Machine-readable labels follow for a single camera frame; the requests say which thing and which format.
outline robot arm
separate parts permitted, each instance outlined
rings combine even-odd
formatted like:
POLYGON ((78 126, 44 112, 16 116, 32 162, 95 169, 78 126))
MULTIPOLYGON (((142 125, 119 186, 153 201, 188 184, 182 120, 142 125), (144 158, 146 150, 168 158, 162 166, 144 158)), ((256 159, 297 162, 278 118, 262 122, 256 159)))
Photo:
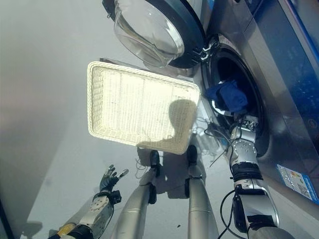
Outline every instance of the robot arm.
POLYGON ((92 205, 81 219, 80 223, 62 239, 98 239, 108 226, 114 205, 122 199, 120 191, 112 191, 114 185, 129 171, 125 169, 118 177, 115 167, 111 165, 102 177, 100 192, 93 198, 92 205))
POLYGON ((250 239, 293 237, 279 227, 279 216, 257 161, 255 133, 235 127, 228 150, 235 196, 233 214, 236 228, 250 239))

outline white wicker basket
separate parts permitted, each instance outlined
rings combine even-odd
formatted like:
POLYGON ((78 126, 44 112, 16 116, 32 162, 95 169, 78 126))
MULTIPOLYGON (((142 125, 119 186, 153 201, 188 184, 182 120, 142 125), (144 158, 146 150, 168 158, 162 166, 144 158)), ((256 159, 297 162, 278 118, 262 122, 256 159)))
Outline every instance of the white wicker basket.
POLYGON ((200 91, 196 84, 103 62, 88 66, 88 127, 95 137, 182 154, 200 91))

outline gray floor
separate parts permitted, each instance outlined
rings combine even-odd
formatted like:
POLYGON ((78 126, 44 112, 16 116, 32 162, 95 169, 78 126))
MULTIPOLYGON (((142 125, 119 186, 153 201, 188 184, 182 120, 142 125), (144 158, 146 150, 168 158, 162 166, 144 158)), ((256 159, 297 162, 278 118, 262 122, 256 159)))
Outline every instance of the gray floor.
MULTIPOLYGON (((115 37, 100 0, 0 1, 0 197, 16 238, 42 239, 58 229, 89 202, 114 164, 130 173, 117 185, 123 201, 102 237, 108 238, 138 184, 143 171, 137 169, 137 148, 94 138, 87 130, 86 69, 100 57, 143 66, 115 37)), ((208 167, 220 149, 203 141, 206 188, 222 231, 219 205, 233 185, 225 158, 208 167)), ((144 238, 183 239, 185 159, 165 155, 162 163, 165 183, 148 207, 144 238)), ((227 200, 226 218, 230 207, 227 200)), ((300 227, 318 228, 308 223, 311 218, 285 218, 283 225, 296 238, 311 238, 300 227)))

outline washing machine door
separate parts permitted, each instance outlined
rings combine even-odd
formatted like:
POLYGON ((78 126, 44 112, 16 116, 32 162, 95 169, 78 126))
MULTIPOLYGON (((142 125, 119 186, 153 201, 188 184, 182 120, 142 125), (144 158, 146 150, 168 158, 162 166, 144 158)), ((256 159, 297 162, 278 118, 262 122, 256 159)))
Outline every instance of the washing machine door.
POLYGON ((207 15, 213 0, 103 0, 102 3, 114 20, 118 39, 144 62, 186 69, 205 56, 206 36, 198 10, 204 9, 207 15))

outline laundry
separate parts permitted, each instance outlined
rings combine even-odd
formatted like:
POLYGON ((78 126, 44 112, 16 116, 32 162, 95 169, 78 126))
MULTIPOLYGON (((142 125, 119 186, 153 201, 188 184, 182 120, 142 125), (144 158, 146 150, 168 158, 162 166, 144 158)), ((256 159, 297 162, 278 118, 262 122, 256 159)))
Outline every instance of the laundry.
POLYGON ((247 97, 237 87, 236 80, 227 81, 207 89, 206 96, 215 101, 217 108, 231 113, 243 111, 248 105, 247 97))

